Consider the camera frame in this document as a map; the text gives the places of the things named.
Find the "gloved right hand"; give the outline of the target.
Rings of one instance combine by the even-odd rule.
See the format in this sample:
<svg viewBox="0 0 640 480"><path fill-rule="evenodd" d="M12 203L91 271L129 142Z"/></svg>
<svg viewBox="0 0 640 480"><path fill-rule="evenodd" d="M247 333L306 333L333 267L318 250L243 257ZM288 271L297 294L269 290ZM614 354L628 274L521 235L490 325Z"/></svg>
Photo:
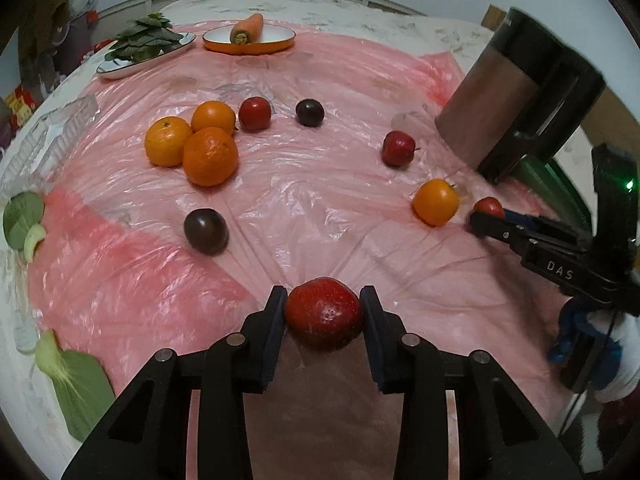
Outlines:
<svg viewBox="0 0 640 480"><path fill-rule="evenodd" d="M625 399L639 385L639 319L626 312L588 312L574 298L559 314L559 333L548 360L561 367L561 382L581 392L589 387L596 399Z"/></svg>

